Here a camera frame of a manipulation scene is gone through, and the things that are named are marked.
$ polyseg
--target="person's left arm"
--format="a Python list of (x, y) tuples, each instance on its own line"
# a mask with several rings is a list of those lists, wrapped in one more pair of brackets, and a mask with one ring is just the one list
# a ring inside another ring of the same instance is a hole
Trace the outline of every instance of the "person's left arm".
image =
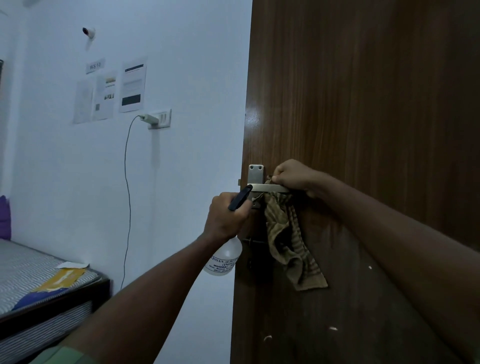
[(105, 303), (61, 346), (101, 364), (153, 363), (195, 282), (213, 253), (237, 235), (251, 201), (228, 210), (235, 193), (214, 197), (204, 232)]

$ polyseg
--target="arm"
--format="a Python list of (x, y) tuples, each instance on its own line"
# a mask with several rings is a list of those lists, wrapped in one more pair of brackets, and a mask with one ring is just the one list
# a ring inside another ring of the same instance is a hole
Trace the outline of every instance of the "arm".
[(121, 290), (62, 346), (101, 364), (153, 363), (198, 274), (248, 217), (251, 201), (234, 212), (227, 209), (235, 196), (214, 197), (205, 230), (197, 240)]
[(480, 360), (479, 253), (295, 160), (272, 181), (324, 200), (440, 335)]

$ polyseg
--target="electrical outlet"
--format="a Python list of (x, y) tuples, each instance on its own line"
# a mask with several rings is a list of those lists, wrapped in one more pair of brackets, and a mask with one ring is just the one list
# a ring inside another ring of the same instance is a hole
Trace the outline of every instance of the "electrical outlet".
[(172, 122), (172, 109), (167, 111), (156, 111), (151, 112), (150, 115), (158, 118), (158, 125), (149, 125), (149, 129), (162, 129), (169, 128)]

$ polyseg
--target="person's left hand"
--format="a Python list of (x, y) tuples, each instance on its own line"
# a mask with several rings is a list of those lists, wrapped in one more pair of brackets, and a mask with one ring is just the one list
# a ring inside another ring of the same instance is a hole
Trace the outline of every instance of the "person's left hand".
[(213, 198), (203, 236), (224, 244), (239, 233), (253, 204), (246, 200), (237, 210), (230, 211), (228, 206), (236, 195), (238, 193), (222, 192)]

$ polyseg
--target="purple cushion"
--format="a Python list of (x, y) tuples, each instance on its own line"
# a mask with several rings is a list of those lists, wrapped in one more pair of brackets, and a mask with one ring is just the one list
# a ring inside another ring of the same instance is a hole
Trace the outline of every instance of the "purple cushion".
[(10, 240), (12, 237), (10, 204), (5, 196), (0, 197), (0, 239)]

